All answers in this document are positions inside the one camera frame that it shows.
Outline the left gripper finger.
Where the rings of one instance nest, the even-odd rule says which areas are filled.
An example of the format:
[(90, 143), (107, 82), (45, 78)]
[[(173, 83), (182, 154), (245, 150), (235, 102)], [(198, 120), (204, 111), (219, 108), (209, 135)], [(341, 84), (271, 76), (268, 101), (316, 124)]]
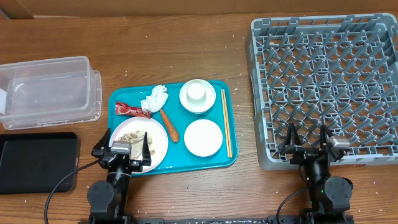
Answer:
[(111, 129), (108, 128), (103, 137), (94, 145), (93, 150), (101, 150), (108, 147)]
[(149, 150), (149, 145), (148, 145), (148, 142), (147, 142), (147, 132), (145, 132), (144, 139), (143, 139), (142, 160), (143, 161), (149, 161), (150, 160), (150, 150)]

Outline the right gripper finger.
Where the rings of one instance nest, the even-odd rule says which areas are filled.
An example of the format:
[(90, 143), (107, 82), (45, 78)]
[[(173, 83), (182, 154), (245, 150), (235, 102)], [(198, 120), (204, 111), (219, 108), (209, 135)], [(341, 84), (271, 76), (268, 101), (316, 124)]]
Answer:
[(301, 146), (302, 142), (297, 132), (294, 123), (290, 123), (287, 131), (287, 138), (284, 143), (284, 149), (295, 149), (297, 146)]
[(320, 148), (326, 149), (327, 147), (331, 147), (332, 143), (328, 142), (328, 140), (333, 136), (332, 132), (329, 130), (327, 125), (322, 124), (320, 126)]

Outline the rice and peanut scraps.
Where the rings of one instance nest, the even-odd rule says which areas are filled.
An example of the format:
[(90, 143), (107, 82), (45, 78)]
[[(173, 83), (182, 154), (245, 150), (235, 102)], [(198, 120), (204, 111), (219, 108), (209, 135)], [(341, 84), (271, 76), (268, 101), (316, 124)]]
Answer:
[[(142, 147), (144, 145), (144, 137), (145, 137), (145, 131), (142, 130), (137, 130), (129, 133), (123, 134), (121, 137), (119, 137), (119, 141), (126, 141), (129, 142), (131, 145), (131, 155), (130, 158), (133, 160), (137, 160), (142, 156)], [(155, 154), (155, 150), (153, 149), (152, 146), (152, 137), (147, 134), (147, 144), (149, 147), (149, 151), (151, 155)]]

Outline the large white plate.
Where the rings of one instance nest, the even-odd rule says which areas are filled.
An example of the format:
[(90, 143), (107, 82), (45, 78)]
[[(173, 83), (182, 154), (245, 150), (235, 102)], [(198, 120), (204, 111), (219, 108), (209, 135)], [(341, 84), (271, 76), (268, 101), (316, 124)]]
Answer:
[(155, 169), (165, 158), (169, 139), (166, 130), (163, 126), (154, 119), (133, 117), (123, 121), (112, 133), (109, 145), (111, 146), (113, 141), (118, 141), (125, 133), (142, 130), (152, 137), (152, 146), (155, 150), (155, 154), (151, 155), (151, 166), (144, 166), (143, 173), (147, 173)]

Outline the orange carrot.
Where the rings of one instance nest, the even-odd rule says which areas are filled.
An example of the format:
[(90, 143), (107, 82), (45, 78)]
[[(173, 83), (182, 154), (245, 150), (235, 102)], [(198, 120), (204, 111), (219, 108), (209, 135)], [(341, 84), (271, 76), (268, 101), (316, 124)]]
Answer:
[(179, 140), (180, 140), (179, 134), (163, 109), (160, 110), (160, 115), (162, 117), (162, 120), (165, 124), (165, 127), (169, 133), (169, 136), (170, 136), (172, 142), (174, 142), (174, 143), (179, 142)]

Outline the red snack wrapper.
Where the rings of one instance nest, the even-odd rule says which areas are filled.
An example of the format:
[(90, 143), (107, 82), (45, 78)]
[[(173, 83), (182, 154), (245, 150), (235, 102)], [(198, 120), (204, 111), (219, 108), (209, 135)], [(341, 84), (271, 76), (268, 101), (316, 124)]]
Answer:
[(151, 118), (151, 115), (148, 111), (144, 111), (140, 107), (129, 106), (128, 104), (122, 103), (120, 101), (116, 101), (115, 114), (118, 116), (126, 115), (142, 118)]

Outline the white tissue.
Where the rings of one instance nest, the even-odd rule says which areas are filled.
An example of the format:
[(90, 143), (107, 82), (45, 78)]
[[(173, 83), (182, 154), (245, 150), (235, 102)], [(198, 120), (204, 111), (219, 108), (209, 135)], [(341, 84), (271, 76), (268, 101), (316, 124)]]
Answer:
[(152, 89), (152, 93), (141, 100), (141, 108), (150, 113), (156, 113), (165, 105), (169, 95), (165, 85), (157, 85)]

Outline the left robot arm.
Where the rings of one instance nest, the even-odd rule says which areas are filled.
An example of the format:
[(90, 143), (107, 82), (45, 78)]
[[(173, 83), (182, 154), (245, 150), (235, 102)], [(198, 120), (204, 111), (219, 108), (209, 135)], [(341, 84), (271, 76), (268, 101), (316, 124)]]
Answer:
[(152, 163), (147, 133), (141, 144), (142, 159), (130, 158), (131, 144), (124, 141), (110, 143), (111, 130), (93, 147), (91, 155), (98, 164), (108, 171), (106, 180), (95, 182), (88, 190), (90, 223), (137, 223), (126, 210), (129, 183), (133, 172), (142, 172), (143, 167)]

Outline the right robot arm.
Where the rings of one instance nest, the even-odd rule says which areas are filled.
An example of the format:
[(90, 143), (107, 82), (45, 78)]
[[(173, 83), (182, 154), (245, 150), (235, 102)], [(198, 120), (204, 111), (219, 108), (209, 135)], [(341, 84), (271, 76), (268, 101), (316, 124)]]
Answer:
[(320, 145), (305, 147), (294, 124), (289, 124), (287, 137), (280, 151), (291, 154), (290, 163), (298, 165), (301, 178), (306, 187), (289, 195), (279, 205), (275, 218), (282, 221), (280, 211), (292, 197), (307, 191), (310, 208), (303, 209), (294, 219), (294, 223), (353, 223), (353, 217), (347, 217), (350, 209), (354, 185), (345, 177), (332, 176), (330, 164), (340, 160), (350, 149), (349, 141), (335, 136), (326, 125), (320, 127)]

